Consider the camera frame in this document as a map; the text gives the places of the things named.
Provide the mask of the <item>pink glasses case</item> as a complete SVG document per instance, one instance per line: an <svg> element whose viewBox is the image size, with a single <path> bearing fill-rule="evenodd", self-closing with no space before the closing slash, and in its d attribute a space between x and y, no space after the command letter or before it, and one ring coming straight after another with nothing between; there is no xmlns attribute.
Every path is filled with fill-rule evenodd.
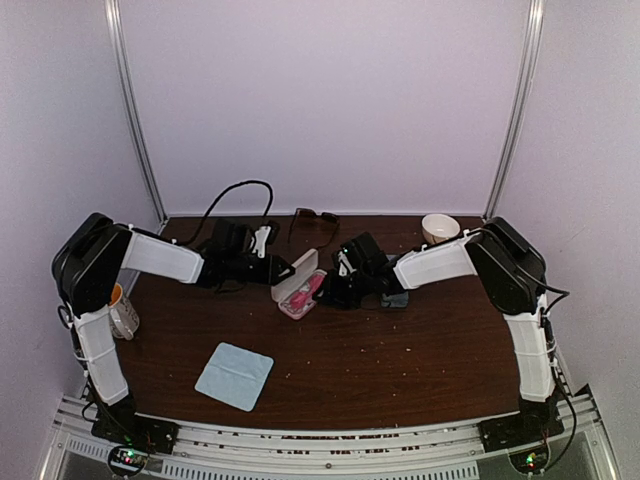
<svg viewBox="0 0 640 480"><path fill-rule="evenodd" d="M314 273L322 273L325 277L327 275L327 272L319 268L319 252L316 249L309 249L293 263L293 266L296 268L296 273L292 277L282 281L281 283L271 288L271 299L276 303L278 309L284 315L294 321L299 321L317 304L316 300L314 299L314 295L313 300L301 313L298 314L289 313L285 307L285 302Z"/></svg>

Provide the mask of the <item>red framed eyeglasses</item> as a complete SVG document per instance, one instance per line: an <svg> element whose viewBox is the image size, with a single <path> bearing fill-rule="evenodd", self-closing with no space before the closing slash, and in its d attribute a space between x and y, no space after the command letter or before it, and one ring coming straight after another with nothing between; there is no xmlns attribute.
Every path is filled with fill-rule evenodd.
<svg viewBox="0 0 640 480"><path fill-rule="evenodd" d="M285 302L289 313L301 313L313 300L313 295L324 280L324 274L314 273L296 292Z"/></svg>

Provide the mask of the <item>dark sunglasses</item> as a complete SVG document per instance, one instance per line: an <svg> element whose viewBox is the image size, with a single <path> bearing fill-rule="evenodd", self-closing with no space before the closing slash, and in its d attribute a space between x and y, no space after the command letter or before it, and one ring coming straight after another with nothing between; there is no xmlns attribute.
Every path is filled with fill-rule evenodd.
<svg viewBox="0 0 640 480"><path fill-rule="evenodd" d="M290 244L295 233L300 231L309 234L316 241L315 248L321 251L335 239L340 224L340 216L335 213L318 213L310 208L298 207L289 225L287 243Z"/></svg>

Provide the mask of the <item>grey-blue glasses case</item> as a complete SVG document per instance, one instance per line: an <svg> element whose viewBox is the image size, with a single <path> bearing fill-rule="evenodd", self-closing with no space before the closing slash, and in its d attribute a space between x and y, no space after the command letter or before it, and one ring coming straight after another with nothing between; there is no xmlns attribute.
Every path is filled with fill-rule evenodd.
<svg viewBox="0 0 640 480"><path fill-rule="evenodd" d="M382 308L404 309L409 303L409 293L382 294L380 305Z"/></svg>

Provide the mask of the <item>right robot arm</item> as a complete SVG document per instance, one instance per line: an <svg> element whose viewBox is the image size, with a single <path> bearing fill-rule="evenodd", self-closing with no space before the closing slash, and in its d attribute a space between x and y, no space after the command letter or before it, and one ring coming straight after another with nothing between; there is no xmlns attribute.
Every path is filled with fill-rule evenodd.
<svg viewBox="0 0 640 480"><path fill-rule="evenodd" d="M313 297L346 310L359 308L373 294L401 295L474 279L511 336L519 374L519 413L513 419L513 433L530 442L550 426L557 384L546 263L506 220L493 218L439 244L425 243L394 257L365 232L343 243L332 261Z"/></svg>

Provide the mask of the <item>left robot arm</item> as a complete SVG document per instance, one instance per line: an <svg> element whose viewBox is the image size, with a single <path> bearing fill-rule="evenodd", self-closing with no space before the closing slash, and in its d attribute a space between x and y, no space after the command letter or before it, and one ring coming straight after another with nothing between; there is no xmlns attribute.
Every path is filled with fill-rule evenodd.
<svg viewBox="0 0 640 480"><path fill-rule="evenodd" d="M98 406L97 420L121 443L133 444L144 433L115 345L122 272L207 289L228 281L276 286L296 273L294 264L269 251L278 232L273 221L251 228L219 219L203 241L178 242L95 212L58 251L51 271L63 318Z"/></svg>

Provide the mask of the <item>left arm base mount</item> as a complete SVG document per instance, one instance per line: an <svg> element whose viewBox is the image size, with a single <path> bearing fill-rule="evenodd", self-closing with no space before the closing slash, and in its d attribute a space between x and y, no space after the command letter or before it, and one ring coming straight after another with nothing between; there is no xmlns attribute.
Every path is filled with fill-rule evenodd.
<svg viewBox="0 0 640 480"><path fill-rule="evenodd" d="M113 443L106 463L120 477L140 474L155 454L171 454L178 431L179 426L174 422L146 417L136 417L131 431L106 421L96 421L91 428L94 437Z"/></svg>

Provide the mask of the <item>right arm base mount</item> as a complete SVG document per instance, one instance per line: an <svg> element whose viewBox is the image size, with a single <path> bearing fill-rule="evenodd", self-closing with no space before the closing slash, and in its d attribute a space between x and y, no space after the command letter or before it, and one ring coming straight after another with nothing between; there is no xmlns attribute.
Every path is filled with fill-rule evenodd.
<svg viewBox="0 0 640 480"><path fill-rule="evenodd" d="M541 425L527 423L519 414L484 420L478 425L486 453L505 450L511 467L519 474L541 475L552 460L549 440L564 432L560 420Z"/></svg>

